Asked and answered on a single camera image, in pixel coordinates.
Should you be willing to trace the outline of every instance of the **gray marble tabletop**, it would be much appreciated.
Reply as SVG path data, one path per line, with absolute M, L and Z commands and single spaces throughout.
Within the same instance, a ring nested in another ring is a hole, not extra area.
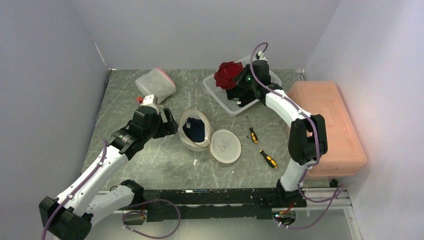
M 104 190 L 126 179 L 133 179 L 145 189 L 217 189 L 275 187 L 285 172 L 290 155 L 287 150 L 286 123 L 271 109 L 256 103 L 236 117 L 230 117 L 203 86 L 203 79 L 216 70 L 165 70 L 176 84 L 177 91 L 161 105 L 170 108 L 178 121 L 187 108 L 196 108 L 208 117 L 215 131 L 227 129 L 241 142 L 241 155 L 231 164 L 218 162 L 209 150 L 194 152 L 186 148 L 178 134 L 148 141 L 106 183 Z M 83 166 L 85 171 L 102 150 L 101 139 L 125 126 L 137 109 L 141 96 L 135 80 L 149 70 L 114 70 L 111 73 L 98 113 L 93 136 Z M 296 80 L 294 70 L 273 70 L 288 91 Z M 246 138 L 250 123 L 259 138 L 257 144 L 278 163 L 272 169 Z M 307 180 L 305 187 L 328 187 L 328 180 Z

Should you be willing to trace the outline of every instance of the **screwdriver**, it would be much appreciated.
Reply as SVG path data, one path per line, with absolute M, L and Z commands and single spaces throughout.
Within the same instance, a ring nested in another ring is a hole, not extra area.
M 257 149 L 259 149 L 259 153 L 262 155 L 262 157 L 265 159 L 265 161 L 266 161 L 266 163 L 268 163 L 268 165 L 271 167 L 271 168 L 273 168 L 273 169 L 276 169 L 277 167 L 278 167 L 278 165 L 277 165 L 277 163 L 276 163 L 276 161 L 272 158 L 272 157 L 270 157 L 268 154 L 266 154 L 265 152 L 264 152 L 264 150 L 262 150 L 262 149 L 260 149 L 258 146 L 256 146 L 256 144 L 252 141 L 252 139 L 250 139 L 248 136 L 246 136 L 246 138 L 248 138 L 250 141 L 251 141 L 251 143 L 257 148 Z
M 249 127 L 250 127 L 249 130 L 250 130 L 250 135 L 252 136 L 253 143 L 256 144 L 258 143 L 258 136 L 256 135 L 255 131 L 253 131 L 253 127 L 251 125 L 251 122 L 249 121 L 248 116 L 246 116 L 246 119 L 247 119 L 247 122 L 249 123 Z

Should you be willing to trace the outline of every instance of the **screwdriver handle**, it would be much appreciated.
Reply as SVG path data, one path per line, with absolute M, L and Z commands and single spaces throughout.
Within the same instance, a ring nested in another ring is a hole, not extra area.
M 270 157 L 268 154 L 264 152 L 264 150 L 260 150 L 259 153 L 263 156 L 263 158 L 266 160 L 266 163 L 271 166 L 271 168 L 276 169 L 278 167 L 276 161 Z
M 249 130 L 250 130 L 250 135 L 252 136 L 253 142 L 255 144 L 258 143 L 258 136 L 256 136 L 255 131 L 253 131 L 253 127 L 249 128 Z

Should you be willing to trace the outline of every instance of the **red cloth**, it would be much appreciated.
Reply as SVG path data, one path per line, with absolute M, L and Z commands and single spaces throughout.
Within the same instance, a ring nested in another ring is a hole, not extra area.
M 215 77 L 216 86 L 226 90 L 235 88 L 236 82 L 234 78 L 237 77 L 243 71 L 243 65 L 241 62 L 223 62 L 219 66 L 219 69 L 213 77 Z

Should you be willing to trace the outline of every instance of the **container lid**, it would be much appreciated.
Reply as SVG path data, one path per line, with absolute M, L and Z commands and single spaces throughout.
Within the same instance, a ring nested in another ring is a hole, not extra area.
M 230 164 L 240 157 L 242 144 L 234 133 L 221 129 L 212 135 L 210 153 L 221 163 Z

